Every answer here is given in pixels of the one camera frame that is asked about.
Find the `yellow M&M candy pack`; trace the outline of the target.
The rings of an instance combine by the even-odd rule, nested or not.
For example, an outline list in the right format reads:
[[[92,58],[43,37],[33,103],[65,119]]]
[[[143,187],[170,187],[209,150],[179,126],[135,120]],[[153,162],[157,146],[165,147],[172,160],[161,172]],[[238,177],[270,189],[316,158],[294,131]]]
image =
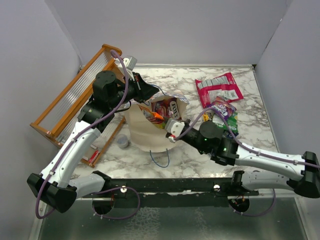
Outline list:
[[[203,116],[204,122],[212,121],[212,119],[213,119],[213,115],[209,111],[205,112],[202,116]]]

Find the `purple berries snack pack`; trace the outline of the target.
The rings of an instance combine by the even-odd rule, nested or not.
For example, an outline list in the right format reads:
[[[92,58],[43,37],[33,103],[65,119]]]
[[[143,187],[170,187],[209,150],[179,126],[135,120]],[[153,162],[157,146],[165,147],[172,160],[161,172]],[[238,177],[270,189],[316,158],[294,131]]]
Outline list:
[[[151,103],[152,111],[158,113],[162,117],[180,120],[181,115],[178,108],[176,97],[163,99]]]

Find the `orange snack pack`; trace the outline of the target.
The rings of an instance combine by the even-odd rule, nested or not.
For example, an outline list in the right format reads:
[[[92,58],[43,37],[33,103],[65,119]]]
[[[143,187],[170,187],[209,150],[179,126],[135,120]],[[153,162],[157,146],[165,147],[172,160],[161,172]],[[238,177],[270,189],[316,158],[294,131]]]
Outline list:
[[[156,111],[152,110],[149,106],[144,106],[144,105],[139,105],[139,109],[141,110],[143,116],[155,127],[158,129],[164,129],[166,122],[165,122],[165,117],[166,113],[163,112],[162,110]]]

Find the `green snack pack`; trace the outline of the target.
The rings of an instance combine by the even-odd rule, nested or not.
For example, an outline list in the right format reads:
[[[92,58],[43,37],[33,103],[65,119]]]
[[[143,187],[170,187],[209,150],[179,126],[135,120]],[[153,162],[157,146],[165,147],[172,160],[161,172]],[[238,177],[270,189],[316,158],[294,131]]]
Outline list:
[[[223,120],[215,113],[212,118],[212,122],[215,123],[219,128],[222,128],[228,131],[228,127],[225,125]],[[238,131],[238,113],[234,112],[227,120],[226,120],[229,128],[232,130],[234,134],[237,134]]]

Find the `purple chocolate bar pack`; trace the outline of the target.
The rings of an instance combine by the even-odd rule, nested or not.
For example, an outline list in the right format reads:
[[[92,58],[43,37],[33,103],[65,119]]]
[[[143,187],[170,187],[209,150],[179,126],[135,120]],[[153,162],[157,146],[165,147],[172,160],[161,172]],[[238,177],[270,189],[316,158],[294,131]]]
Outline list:
[[[214,101],[209,105],[216,111],[220,112],[225,120],[232,116],[236,112],[236,108],[228,103],[223,97],[217,96]]]

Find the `blue checkered paper bag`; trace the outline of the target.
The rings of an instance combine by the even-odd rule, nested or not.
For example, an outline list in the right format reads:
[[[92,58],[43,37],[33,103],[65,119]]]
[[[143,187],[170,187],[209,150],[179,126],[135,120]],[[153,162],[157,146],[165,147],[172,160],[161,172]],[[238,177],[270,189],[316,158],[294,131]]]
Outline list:
[[[159,129],[150,123],[139,109],[139,105],[152,108],[153,102],[169,98],[177,98],[181,119],[176,120],[183,120],[189,101],[181,90],[170,90],[169,92],[160,91],[147,100],[146,103],[138,103],[133,100],[129,109],[124,112],[125,120],[129,126],[131,142],[140,150],[148,152],[150,157],[153,157],[155,153],[168,153],[169,150],[181,144],[178,142],[170,142],[169,139],[166,138],[167,132],[165,129]]]

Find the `pink snack bag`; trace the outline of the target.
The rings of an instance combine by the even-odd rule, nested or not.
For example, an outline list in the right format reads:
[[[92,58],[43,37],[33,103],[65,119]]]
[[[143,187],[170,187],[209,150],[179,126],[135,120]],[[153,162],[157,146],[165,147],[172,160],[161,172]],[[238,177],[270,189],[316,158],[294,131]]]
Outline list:
[[[222,97],[228,103],[244,98],[231,72],[211,79],[196,79],[195,86],[203,108],[210,105],[216,97]]]

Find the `blue Kettle chips bag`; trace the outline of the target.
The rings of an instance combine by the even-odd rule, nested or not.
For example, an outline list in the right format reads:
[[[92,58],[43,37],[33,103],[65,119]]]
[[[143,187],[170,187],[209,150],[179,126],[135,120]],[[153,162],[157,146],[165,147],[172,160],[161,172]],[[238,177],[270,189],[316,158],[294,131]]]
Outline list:
[[[227,138],[227,139],[234,139],[234,137],[237,137],[239,135],[239,133],[236,131],[236,132],[232,132],[230,133],[228,130],[225,130],[223,132],[223,137]]]

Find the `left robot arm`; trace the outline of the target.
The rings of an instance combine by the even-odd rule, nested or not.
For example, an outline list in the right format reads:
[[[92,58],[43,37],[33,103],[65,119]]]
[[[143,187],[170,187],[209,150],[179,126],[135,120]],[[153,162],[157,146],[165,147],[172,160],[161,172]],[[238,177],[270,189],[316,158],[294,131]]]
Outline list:
[[[28,177],[27,184],[36,197],[38,219],[44,218],[39,211],[40,202],[64,213],[78,198],[89,194],[103,198],[110,193],[111,186],[101,173],[91,173],[75,180],[71,177],[88,148],[102,134],[122,104],[131,100],[144,103],[159,92],[139,73],[134,72],[132,76],[125,73],[124,80],[117,79],[116,74],[109,70],[96,75],[92,83],[93,93],[81,109],[70,136],[41,173],[32,173]]]

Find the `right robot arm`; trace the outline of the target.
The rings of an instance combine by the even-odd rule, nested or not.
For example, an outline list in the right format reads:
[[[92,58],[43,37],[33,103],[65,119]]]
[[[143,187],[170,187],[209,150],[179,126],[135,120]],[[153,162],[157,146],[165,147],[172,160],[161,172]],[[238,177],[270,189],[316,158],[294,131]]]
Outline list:
[[[230,182],[229,189],[236,196],[262,188],[287,189],[312,199],[320,196],[320,164],[313,152],[299,155],[259,149],[224,137],[223,130],[211,121],[203,122],[199,129],[177,122],[171,132],[200,154],[211,154],[211,160],[219,165],[260,169],[259,173],[243,173]]]

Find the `small clear plastic cup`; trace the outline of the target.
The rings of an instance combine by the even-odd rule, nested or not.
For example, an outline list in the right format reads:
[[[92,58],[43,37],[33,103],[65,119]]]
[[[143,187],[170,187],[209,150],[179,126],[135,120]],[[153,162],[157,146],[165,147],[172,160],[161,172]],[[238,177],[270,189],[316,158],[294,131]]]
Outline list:
[[[125,134],[119,134],[116,138],[116,144],[119,148],[125,149],[129,146],[129,139]]]

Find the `red white small box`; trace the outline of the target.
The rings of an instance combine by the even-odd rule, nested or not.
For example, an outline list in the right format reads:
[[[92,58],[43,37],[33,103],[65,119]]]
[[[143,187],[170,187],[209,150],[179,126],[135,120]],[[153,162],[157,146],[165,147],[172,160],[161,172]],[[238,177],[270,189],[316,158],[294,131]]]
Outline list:
[[[89,162],[90,164],[92,164],[92,163],[96,160],[96,158],[99,156],[99,154],[100,154],[100,151],[99,151],[99,150],[96,150],[96,151],[91,155],[91,157],[88,159],[88,162]]]

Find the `orange wooden rack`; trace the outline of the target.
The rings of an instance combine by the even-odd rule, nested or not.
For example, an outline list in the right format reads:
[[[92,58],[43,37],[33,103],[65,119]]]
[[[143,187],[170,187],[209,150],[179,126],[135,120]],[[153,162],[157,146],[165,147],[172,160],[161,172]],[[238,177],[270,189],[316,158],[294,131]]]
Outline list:
[[[108,44],[103,44],[93,58],[78,72],[73,80],[62,90],[53,102],[30,126],[60,149],[71,134],[77,115],[93,93],[92,82],[97,73],[113,71],[117,78],[123,74],[118,69],[110,51],[116,51],[120,56],[122,50]]]

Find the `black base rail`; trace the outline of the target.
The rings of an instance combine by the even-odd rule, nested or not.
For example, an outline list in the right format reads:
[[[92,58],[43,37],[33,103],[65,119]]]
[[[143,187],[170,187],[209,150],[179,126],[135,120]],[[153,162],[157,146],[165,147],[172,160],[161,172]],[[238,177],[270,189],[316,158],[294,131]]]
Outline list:
[[[103,177],[103,191],[90,193],[86,198],[112,198],[116,208],[183,208],[227,207],[229,197],[257,196],[232,177],[223,178],[111,178]]]

